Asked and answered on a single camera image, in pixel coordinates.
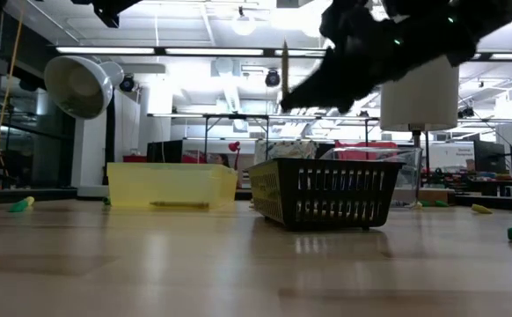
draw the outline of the clear plastic container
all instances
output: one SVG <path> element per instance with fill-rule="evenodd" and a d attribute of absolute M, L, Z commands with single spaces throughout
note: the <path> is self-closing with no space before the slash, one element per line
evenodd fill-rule
<path fill-rule="evenodd" d="M 368 160 L 404 163 L 397 176 L 391 199 L 392 207 L 405 207 L 418 201 L 421 179 L 422 149 L 340 147 L 325 153 L 321 159 Z"/>

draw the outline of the yellow object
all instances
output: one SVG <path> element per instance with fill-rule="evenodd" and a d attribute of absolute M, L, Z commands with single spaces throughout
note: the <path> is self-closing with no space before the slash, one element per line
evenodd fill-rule
<path fill-rule="evenodd" d="M 288 42 L 283 39 L 282 49 L 282 98 L 289 94 L 289 50 Z"/>
<path fill-rule="evenodd" d="M 422 203 L 416 202 L 413 206 L 413 210 L 422 210 Z"/>
<path fill-rule="evenodd" d="M 491 214 L 493 213 L 493 212 L 492 212 L 490 209 L 488 209 L 487 207 L 483 207 L 483 206 L 481 206 L 481 205 L 477 205 L 477 204 L 475 204 L 475 203 L 473 204 L 473 206 L 471 206 L 471 209 L 472 209 L 473 211 L 476 211 L 476 212 L 478 212 L 478 213 L 480 213 L 480 214 L 485 214 L 485 215 L 491 215 Z"/>
<path fill-rule="evenodd" d="M 113 207 L 216 208 L 235 200 L 238 174 L 215 164 L 109 163 Z"/>

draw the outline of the basket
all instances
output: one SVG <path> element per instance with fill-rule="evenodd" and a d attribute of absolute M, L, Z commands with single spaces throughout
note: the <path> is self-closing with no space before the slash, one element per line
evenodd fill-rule
<path fill-rule="evenodd" d="M 113 207 L 217 208 L 233 203 L 237 172 L 215 164 L 109 163 Z"/>
<path fill-rule="evenodd" d="M 384 225 L 402 163 L 275 158 L 248 170 L 254 208 L 290 230 Z"/>

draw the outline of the white lamp shade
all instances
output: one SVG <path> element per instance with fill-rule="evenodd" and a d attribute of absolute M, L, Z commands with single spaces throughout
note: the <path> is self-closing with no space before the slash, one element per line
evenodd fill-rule
<path fill-rule="evenodd" d="M 437 131 L 457 126 L 459 68 L 445 56 L 381 88 L 380 127 L 385 131 Z"/>
<path fill-rule="evenodd" d="M 124 73 L 113 62 L 97 65 L 79 56 L 60 56 L 45 68 L 45 86 L 49 97 L 66 114 L 76 119 L 93 119 L 102 114 L 111 98 L 113 86 Z"/>

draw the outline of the black plastic basket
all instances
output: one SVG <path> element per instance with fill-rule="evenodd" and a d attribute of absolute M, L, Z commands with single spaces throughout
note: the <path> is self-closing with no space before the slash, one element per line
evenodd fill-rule
<path fill-rule="evenodd" d="M 248 169 L 254 208 L 290 230 L 387 221 L 402 163 L 274 158 Z"/>

